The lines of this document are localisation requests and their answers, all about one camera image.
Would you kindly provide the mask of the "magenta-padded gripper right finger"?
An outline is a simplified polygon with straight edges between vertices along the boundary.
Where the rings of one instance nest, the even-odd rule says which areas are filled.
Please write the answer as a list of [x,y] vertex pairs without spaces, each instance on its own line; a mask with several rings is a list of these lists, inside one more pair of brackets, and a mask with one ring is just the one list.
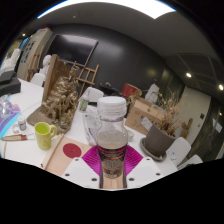
[[127,147],[124,174],[128,189],[140,188],[163,177],[151,157],[143,157],[131,146]]

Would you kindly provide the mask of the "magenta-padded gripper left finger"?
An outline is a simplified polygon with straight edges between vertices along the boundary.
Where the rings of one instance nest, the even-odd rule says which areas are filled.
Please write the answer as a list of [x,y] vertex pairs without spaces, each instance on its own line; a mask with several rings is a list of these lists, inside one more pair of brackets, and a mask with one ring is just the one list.
[[92,147],[82,157],[73,158],[62,177],[84,188],[99,189],[101,162],[97,147]]

